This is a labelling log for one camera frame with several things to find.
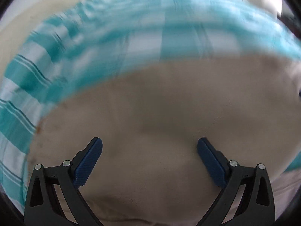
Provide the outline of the cream headboard pillow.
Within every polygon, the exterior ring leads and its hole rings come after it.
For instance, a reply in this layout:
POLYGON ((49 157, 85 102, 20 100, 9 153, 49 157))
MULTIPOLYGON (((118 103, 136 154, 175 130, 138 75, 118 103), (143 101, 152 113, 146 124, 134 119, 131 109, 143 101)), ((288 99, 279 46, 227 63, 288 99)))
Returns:
POLYGON ((62 12, 81 0, 40 0, 17 15, 1 30, 1 76, 30 32, 48 17, 62 12))

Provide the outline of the teal white checkered bedspread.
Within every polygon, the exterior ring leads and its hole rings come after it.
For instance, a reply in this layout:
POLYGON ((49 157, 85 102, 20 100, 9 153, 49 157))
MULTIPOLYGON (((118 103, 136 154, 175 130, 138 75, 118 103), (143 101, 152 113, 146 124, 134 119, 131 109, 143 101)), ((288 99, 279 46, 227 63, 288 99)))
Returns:
POLYGON ((21 45, 1 82, 1 185, 20 211, 38 122, 81 88, 177 56, 300 58, 298 39, 242 0, 83 0, 16 38, 21 45))

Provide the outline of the beige pants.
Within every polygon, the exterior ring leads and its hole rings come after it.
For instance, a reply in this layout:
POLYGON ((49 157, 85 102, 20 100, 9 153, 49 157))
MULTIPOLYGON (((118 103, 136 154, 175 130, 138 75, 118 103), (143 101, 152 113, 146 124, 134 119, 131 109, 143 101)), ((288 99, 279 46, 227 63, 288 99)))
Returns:
POLYGON ((61 164, 94 137, 80 191, 104 225, 194 225, 217 197, 196 151, 206 137, 270 180, 300 152, 300 60, 247 55, 161 61, 96 84, 43 117, 27 157, 61 164))

